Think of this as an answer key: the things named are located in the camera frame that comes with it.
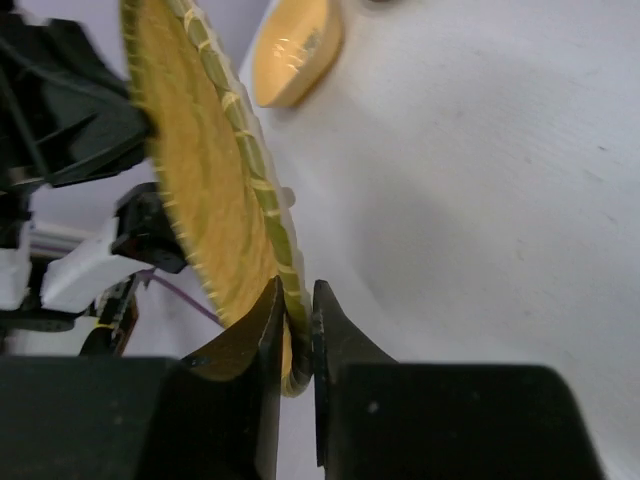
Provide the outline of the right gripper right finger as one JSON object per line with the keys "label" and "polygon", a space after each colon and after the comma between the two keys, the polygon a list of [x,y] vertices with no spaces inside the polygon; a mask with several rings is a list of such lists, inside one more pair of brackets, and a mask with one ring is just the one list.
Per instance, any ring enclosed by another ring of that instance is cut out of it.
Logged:
{"label": "right gripper right finger", "polygon": [[404,363],[315,283],[318,465],[329,479],[601,479],[580,408],[552,368]]}

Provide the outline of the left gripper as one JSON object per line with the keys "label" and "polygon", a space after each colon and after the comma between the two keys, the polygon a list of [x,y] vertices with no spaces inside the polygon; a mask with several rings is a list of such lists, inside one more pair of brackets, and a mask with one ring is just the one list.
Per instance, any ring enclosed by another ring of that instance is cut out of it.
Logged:
{"label": "left gripper", "polygon": [[151,132],[82,24],[2,11],[2,189],[116,176],[144,160]]}

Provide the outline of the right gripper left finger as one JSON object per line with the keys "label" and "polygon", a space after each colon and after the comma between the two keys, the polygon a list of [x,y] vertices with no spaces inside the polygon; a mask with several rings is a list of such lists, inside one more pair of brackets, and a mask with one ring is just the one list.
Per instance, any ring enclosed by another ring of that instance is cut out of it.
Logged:
{"label": "right gripper left finger", "polygon": [[182,360],[3,358],[2,477],[274,478],[284,313],[273,278]]}

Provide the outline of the round bamboo plate green rim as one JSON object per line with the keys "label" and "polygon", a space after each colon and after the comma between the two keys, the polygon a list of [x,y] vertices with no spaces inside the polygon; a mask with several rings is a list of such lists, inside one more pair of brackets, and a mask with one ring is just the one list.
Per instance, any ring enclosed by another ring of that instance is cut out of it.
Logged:
{"label": "round bamboo plate green rim", "polygon": [[244,84],[193,1],[123,1],[129,91],[153,126],[146,151],[171,226],[224,327],[271,278],[286,306],[281,390],[311,380],[304,261]]}

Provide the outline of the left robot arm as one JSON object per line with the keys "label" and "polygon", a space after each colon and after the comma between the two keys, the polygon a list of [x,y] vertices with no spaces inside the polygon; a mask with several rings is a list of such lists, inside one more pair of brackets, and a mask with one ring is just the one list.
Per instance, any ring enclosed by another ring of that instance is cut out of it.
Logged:
{"label": "left robot arm", "polygon": [[32,248],[32,194],[120,174],[144,160],[154,129],[83,27],[33,25],[1,5],[1,328],[58,333],[94,316],[85,355],[122,354],[135,293],[186,258],[157,186],[135,186],[91,237],[48,257]]}

